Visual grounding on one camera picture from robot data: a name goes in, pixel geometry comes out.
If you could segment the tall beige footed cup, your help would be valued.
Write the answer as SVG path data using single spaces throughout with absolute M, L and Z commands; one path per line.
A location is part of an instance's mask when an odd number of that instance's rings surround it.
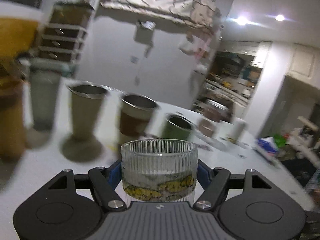
M 82 83 L 68 86 L 71 92 L 72 133 L 61 145 L 62 154 L 75 162 L 93 161 L 102 152 L 102 144 L 94 131 L 107 89 Z

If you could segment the white drawer storage unit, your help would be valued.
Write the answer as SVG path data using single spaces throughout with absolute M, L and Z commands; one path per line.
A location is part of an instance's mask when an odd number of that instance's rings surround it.
M 93 11 L 93 7 L 84 1 L 54 3 L 50 20 L 41 35 L 38 57 L 77 63 Z

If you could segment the patterned cloth covered furniture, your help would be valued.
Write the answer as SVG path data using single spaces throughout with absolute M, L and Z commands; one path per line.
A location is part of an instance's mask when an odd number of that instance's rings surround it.
M 101 0 L 101 6 L 162 18 L 176 24 L 215 33 L 222 28 L 216 0 Z

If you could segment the blue white package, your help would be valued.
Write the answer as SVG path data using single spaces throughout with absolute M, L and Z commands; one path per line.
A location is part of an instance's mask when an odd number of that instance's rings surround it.
M 255 148 L 263 154 L 277 155 L 279 153 L 279 147 L 276 145 L 273 137 L 257 139 L 255 141 Z

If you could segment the orange cup with white rim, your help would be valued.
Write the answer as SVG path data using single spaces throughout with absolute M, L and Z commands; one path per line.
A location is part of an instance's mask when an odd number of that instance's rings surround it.
M 1 1 L 1 57 L 15 58 L 28 51 L 41 23 L 39 9 L 9 1 Z

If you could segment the white paper roll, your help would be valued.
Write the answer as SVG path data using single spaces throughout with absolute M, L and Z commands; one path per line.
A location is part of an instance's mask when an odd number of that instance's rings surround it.
M 237 141 L 239 139 L 240 135 L 242 135 L 242 132 L 244 131 L 246 126 L 247 126 L 247 123 L 245 122 L 245 120 L 242 120 L 240 118 L 236 118 L 236 120 L 234 121 L 234 124 L 233 124 L 233 128 L 230 131 L 229 137 L 232 140 Z

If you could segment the grey translucent tumbler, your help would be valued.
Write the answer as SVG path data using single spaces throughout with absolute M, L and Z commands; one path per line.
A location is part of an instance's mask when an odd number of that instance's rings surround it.
M 39 148 L 52 137 L 61 81 L 61 67 L 46 60 L 33 60 L 29 70 L 33 125 L 27 131 L 29 148 Z

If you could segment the ribbed clear glass cup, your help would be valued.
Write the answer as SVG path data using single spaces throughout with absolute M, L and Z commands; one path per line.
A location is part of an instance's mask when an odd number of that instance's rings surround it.
M 198 147 L 177 139 L 144 139 L 121 146 L 123 189 L 143 202 L 184 200 L 196 187 Z

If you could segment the cluttered shelf unit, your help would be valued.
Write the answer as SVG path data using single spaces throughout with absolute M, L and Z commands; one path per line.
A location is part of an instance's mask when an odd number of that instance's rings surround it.
M 262 72 L 252 55 L 218 52 L 192 110 L 203 113 L 212 100 L 229 109 L 225 121 L 243 118 Z

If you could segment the brown banded steel cup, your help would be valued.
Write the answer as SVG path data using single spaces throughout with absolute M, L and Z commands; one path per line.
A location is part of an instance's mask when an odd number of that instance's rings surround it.
M 145 132 L 158 104 L 139 94 L 124 94 L 120 97 L 120 120 L 118 143 L 120 145 L 138 140 Z

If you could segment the green metal cup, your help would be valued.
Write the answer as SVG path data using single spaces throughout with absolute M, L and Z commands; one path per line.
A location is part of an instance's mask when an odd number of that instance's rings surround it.
M 178 114 L 168 114 L 161 132 L 161 139 L 177 139 L 188 141 L 194 126 L 185 117 Z

